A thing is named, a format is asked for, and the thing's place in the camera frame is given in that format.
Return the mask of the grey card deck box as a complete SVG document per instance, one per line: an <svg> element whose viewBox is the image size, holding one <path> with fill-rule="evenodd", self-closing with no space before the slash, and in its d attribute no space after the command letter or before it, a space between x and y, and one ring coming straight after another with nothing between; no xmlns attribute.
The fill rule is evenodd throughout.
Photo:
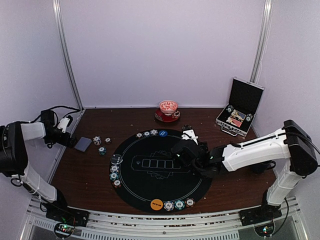
<svg viewBox="0 0 320 240"><path fill-rule="evenodd" d="M90 138L81 137L74 146L74 148L80 152L85 152L91 143L92 140Z"/></svg>

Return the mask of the blue small blind button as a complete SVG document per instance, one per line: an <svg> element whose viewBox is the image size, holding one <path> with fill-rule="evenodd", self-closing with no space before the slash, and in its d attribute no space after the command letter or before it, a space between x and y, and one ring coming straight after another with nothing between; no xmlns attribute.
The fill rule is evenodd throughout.
<svg viewBox="0 0 320 240"><path fill-rule="evenodd" d="M160 131L158 132L158 135L159 135L160 137L166 137L166 136L168 135L168 132L167 132L166 130L160 130Z"/></svg>

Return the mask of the orange big blind button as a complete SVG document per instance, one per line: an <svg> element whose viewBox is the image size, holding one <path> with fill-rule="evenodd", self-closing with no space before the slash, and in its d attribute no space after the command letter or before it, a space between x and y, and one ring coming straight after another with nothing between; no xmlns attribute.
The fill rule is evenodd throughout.
<svg viewBox="0 0 320 240"><path fill-rule="evenodd" d="M164 206L164 203L162 200L155 198L150 202L150 207L154 211L160 211Z"/></svg>

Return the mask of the clear dealer button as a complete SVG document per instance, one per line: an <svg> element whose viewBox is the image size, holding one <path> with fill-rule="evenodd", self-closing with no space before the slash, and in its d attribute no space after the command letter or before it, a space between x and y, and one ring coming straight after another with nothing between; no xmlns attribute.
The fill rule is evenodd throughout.
<svg viewBox="0 0 320 240"><path fill-rule="evenodd" d="M113 154L110 158L110 162L112 165L119 165L123 161L123 157L120 154Z"/></svg>

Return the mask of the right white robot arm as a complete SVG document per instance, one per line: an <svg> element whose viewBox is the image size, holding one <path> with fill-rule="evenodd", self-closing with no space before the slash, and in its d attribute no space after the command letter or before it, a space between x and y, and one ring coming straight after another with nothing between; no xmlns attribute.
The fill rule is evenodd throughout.
<svg viewBox="0 0 320 240"><path fill-rule="evenodd" d="M190 125L185 125L181 140L171 148L171 154L174 160L203 178L214 178L220 173L248 166L263 172L272 161L286 160L279 177L265 191L262 204L256 210L258 219L266 221L298 182L319 167L316 155L320 151L311 137L293 120L286 120L283 124L282 128L266 136L212 150L208 149L206 142L198 141Z"/></svg>

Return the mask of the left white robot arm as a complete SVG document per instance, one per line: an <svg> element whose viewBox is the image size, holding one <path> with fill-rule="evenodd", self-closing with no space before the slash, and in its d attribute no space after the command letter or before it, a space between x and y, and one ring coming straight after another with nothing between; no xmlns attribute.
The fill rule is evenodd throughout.
<svg viewBox="0 0 320 240"><path fill-rule="evenodd" d="M72 112L57 119L52 109L43 110L33 121L15 121L0 127L0 173L11 178L16 187L24 187L47 203L55 204L52 213L61 222L72 218L60 190L47 183L29 162L25 142L43 139L48 148L59 144L76 145L76 137L67 131L73 122Z"/></svg>

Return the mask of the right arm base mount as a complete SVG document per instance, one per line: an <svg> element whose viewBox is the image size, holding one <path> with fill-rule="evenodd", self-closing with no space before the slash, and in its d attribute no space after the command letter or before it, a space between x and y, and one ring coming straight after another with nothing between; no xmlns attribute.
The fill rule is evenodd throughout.
<svg viewBox="0 0 320 240"><path fill-rule="evenodd" d="M276 232L274 219L282 216L281 205L274 206L263 203L261 206L241 210L239 218L242 226L254 226L259 237L268 238Z"/></svg>

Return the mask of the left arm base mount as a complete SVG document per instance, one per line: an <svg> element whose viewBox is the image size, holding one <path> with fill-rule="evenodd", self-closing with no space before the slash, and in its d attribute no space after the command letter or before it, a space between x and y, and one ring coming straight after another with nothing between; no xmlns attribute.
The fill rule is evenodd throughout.
<svg viewBox="0 0 320 240"><path fill-rule="evenodd" d="M64 200L50 202L40 198L40 210L45 217L55 221L53 233L62 240L65 240L74 233L76 227L86 227L90 213L86 210L69 207Z"/></svg>

